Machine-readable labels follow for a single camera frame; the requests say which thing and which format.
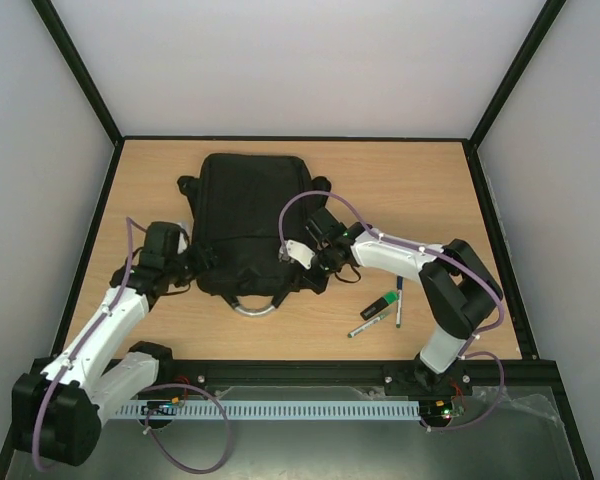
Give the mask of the black student bag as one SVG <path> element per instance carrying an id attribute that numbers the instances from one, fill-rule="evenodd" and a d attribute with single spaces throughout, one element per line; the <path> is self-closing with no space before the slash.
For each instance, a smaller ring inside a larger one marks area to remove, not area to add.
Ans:
<path id="1" fill-rule="evenodd" d="M 198 176 L 177 185 L 192 211 L 192 243 L 217 257 L 214 269 L 196 275 L 201 291 L 230 307 L 233 297 L 261 296 L 278 308 L 288 294 L 310 290 L 302 285 L 307 270 L 278 254 L 282 240 L 316 245 L 306 223 L 327 202 L 326 177 L 312 176 L 296 156 L 212 153 Z"/>

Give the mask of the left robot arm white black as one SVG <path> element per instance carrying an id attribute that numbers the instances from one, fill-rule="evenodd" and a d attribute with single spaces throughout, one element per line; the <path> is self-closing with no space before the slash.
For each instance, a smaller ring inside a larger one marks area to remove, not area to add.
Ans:
<path id="1" fill-rule="evenodd" d="M 153 222 L 140 248 L 130 248 L 101 304 L 80 333 L 38 373 L 12 388 L 12 445 L 42 458 L 79 466 L 102 428 L 132 397 L 175 376 L 170 348 L 134 344 L 116 365 L 113 355 L 157 300 L 189 285 L 198 252 L 180 224 Z"/>

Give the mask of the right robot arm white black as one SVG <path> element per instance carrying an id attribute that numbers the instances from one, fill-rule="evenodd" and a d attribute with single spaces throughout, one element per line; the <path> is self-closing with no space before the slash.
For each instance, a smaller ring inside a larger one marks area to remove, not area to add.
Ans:
<path id="1" fill-rule="evenodd" d="M 307 222 L 314 247 L 286 240 L 281 252 L 325 279 L 349 265 L 394 274 L 420 285 L 436 326 L 415 358 L 413 381 L 429 392 L 451 379 L 451 368 L 493 313 L 504 319 L 503 292 L 473 248 L 455 239 L 422 244 L 388 235 L 364 222 L 349 227 L 325 208 Z"/>

